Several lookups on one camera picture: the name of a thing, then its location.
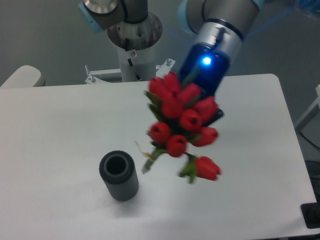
gray floor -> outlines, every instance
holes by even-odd
[[[0,2],[0,85],[20,66],[39,69],[47,86],[83,84],[91,70],[118,68],[116,50],[105,33],[93,34],[78,13],[80,0],[2,0]],[[176,13],[181,0],[149,0],[163,24],[157,64],[182,64],[194,36],[184,33]],[[320,84],[320,19],[290,9],[290,1],[268,3],[256,20],[228,75],[272,73],[279,77],[295,122],[315,100]],[[320,145],[320,117],[303,131]],[[320,154],[299,137],[306,160]]]

blue light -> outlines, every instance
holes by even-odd
[[[207,66],[210,65],[210,64],[211,64],[211,58],[208,57],[208,56],[202,58],[202,63],[203,63],[204,65],[207,65]]]

black cylinder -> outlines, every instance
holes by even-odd
[[[133,198],[139,189],[135,162],[124,151],[111,151],[99,165],[99,173],[111,196],[118,201]]]

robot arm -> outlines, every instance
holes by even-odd
[[[138,24],[148,17],[148,0],[84,0],[78,8],[95,33],[122,21]]]
[[[195,83],[205,96],[213,96],[263,3],[263,0],[184,0],[178,11],[180,23],[198,37],[179,71],[180,79],[199,66]]]
[[[263,4],[264,0],[184,0],[178,10],[181,25],[198,37],[178,73],[180,80],[199,66],[195,83],[203,97],[214,96]],[[147,49],[161,37],[162,31],[153,32],[156,21],[147,21],[148,0],[84,0],[78,7],[95,32],[123,22],[116,36],[109,36],[126,51]]]

table surface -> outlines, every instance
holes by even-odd
[[[188,184],[186,158],[161,156],[142,175],[155,118],[146,82],[0,90],[0,235],[46,240],[251,240],[319,233],[300,205],[315,196],[279,80],[225,77],[216,96],[220,138],[189,152],[211,157],[219,181]],[[128,152],[137,195],[114,200],[101,158]]]

